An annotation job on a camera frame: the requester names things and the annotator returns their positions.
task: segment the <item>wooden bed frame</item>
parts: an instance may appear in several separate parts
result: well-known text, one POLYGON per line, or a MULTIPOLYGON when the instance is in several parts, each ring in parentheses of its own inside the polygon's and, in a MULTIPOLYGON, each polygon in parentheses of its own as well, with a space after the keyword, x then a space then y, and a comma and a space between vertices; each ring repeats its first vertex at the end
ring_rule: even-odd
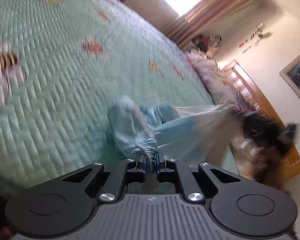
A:
MULTIPOLYGON (((236 90, 240 92, 251 105, 258 109, 262 115, 266 115, 272 120, 275 120, 279 126, 284 127, 283 122, 267 98, 235 60, 225 66, 222 71, 236 90)), ((283 182, 300 173, 300 156, 295 145, 292 146, 289 154, 282 161, 281 172, 283 182)))

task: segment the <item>black plastic mount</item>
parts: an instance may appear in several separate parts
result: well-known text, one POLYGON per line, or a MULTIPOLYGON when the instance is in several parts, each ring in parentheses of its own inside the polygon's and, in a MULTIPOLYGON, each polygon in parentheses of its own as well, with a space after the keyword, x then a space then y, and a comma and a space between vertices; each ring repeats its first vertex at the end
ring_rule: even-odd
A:
MULTIPOLYGON (((127 195, 129 183, 145 181, 146 162, 146 157, 140 155, 138 160, 117 163, 112 172, 105 172, 103 164, 94 163, 36 185, 8 201, 6 217, 17 232, 33 238, 72 236, 91 221, 98 223, 96 217, 102 217, 103 210, 123 217, 129 216, 131 210, 141 217, 143 212, 145 216, 156 212, 158 220, 165 221, 165 216, 171 216, 169 219, 176 223, 178 220, 185 231, 194 225, 194 221, 188 221, 194 212, 212 221, 209 227, 217 227, 219 232, 224 230, 230 235, 248 238, 284 234, 297 217, 297 207, 285 193, 208 163, 199 163, 198 169, 191 171, 181 160, 165 160, 160 150, 156 155, 157 181, 173 183, 180 200, 176 195, 127 195), (139 205, 141 200, 145 201, 144 206, 139 205), (151 203, 150 210, 146 203, 151 203)), ((145 222, 143 229, 153 230, 153 223, 151 226, 145 222)))

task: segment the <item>round circular pad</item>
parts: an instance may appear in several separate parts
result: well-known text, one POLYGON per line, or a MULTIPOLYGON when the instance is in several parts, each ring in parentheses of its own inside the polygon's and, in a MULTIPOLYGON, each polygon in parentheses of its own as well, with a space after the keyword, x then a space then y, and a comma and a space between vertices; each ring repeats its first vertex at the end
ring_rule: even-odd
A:
POLYGON ((242 212, 252 216, 265 216, 274 209, 274 203, 270 198, 257 194, 245 195, 239 198, 237 205, 242 212), (258 208, 255 208, 252 203, 258 203, 258 208))
POLYGON ((220 185, 210 208, 220 224, 253 237, 286 231, 298 213, 296 204, 287 194, 248 180, 220 185))
POLYGON ((53 194, 45 194, 35 197, 29 203, 29 210, 37 215, 48 216, 53 215, 66 206, 66 201, 63 197, 53 194))
POLYGON ((26 236, 59 236, 81 226, 92 202, 80 183, 47 181, 11 198, 5 208, 10 224, 26 236))

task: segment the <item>bed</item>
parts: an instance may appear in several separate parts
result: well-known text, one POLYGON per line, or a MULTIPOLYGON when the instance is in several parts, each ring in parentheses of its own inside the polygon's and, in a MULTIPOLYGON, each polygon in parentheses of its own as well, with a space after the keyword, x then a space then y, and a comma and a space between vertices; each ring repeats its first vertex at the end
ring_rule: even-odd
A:
MULTIPOLYGON (((0 0, 0 192, 125 158, 107 108, 212 105, 186 56, 118 0, 0 0)), ((222 167, 237 173, 231 151, 222 167)))

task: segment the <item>gray ribbed plate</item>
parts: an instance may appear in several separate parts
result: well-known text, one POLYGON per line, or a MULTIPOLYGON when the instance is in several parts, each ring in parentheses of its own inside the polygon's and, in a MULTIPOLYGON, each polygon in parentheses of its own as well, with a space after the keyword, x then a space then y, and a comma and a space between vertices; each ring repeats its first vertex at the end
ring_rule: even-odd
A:
MULTIPOLYGON (((29 240, 17 235, 14 240, 29 240)), ((223 230, 205 207, 184 202, 180 195, 125 195, 122 201, 102 205, 83 228, 59 240, 176 240, 245 239, 223 230)), ((291 240, 288 235, 274 240, 291 240)))

